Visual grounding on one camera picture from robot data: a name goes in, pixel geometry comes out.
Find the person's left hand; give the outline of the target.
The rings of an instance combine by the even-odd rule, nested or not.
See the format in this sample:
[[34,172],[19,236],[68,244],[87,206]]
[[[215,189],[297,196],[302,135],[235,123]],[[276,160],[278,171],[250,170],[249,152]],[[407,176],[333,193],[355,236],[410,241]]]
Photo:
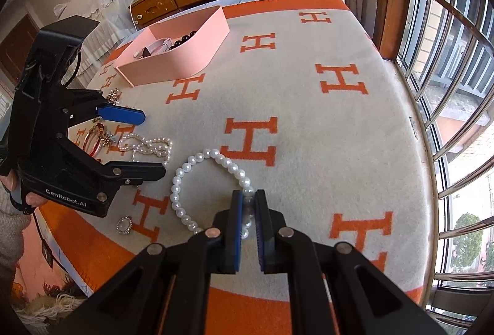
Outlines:
[[[18,175],[14,170],[11,170],[8,175],[1,176],[2,184],[7,188],[11,195],[16,196],[16,200],[21,200],[21,190]],[[33,208],[38,208],[48,203],[48,200],[40,195],[30,192],[24,197],[25,203]]]

